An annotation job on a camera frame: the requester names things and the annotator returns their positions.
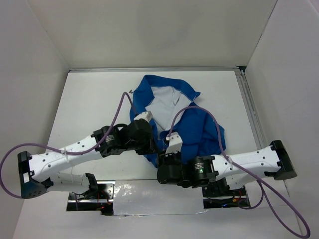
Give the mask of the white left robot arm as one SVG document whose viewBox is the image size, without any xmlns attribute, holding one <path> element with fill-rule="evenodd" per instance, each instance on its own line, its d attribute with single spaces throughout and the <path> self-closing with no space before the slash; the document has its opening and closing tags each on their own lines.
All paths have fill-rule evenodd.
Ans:
<svg viewBox="0 0 319 239">
<path fill-rule="evenodd" d="M 49 191 L 69 191 L 92 199 L 98 194 L 95 176 L 92 173 L 75 175 L 64 171 L 87 161 L 120 155 L 130 150 L 138 155 L 157 151 L 148 120 L 134 120 L 129 125 L 104 126 L 58 152 L 32 155 L 23 151 L 17 156 L 21 196 L 31 199 Z"/>
</svg>

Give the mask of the blue jacket with white lining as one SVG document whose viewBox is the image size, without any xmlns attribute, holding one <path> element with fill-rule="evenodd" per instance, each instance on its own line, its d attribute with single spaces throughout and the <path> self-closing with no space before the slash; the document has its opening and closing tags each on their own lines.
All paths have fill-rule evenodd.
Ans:
<svg viewBox="0 0 319 239">
<path fill-rule="evenodd" d="M 133 92 L 135 108 L 130 111 L 130 119 L 133 120 L 136 113 L 152 113 L 150 125 L 160 152 L 167 149 L 168 134 L 177 132 L 182 139 L 184 164 L 197 156 L 221 154 L 226 148 L 225 130 L 199 109 L 194 102 L 199 95 L 200 92 L 184 80 L 144 75 Z"/>
</svg>

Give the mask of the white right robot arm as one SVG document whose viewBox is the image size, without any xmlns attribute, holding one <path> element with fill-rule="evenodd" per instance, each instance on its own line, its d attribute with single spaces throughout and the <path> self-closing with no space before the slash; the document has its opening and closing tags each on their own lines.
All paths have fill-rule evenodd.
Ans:
<svg viewBox="0 0 319 239">
<path fill-rule="evenodd" d="M 280 140 L 248 153 L 235 154 L 227 161 L 222 155 L 199 156 L 187 163 L 181 153 L 160 154 L 157 180 L 161 184 L 174 184 L 183 188 L 206 187 L 218 183 L 222 195 L 229 195 L 248 183 L 272 177 L 283 181 L 295 178 L 297 173 Z"/>
</svg>

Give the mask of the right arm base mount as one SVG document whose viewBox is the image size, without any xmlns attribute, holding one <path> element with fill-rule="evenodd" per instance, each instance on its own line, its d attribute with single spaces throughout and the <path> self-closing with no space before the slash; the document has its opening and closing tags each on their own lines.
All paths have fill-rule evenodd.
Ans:
<svg viewBox="0 0 319 239">
<path fill-rule="evenodd" d="M 202 187 L 205 209 L 249 207 L 249 199 L 244 186 L 231 190 L 224 182 L 211 183 Z"/>
</svg>

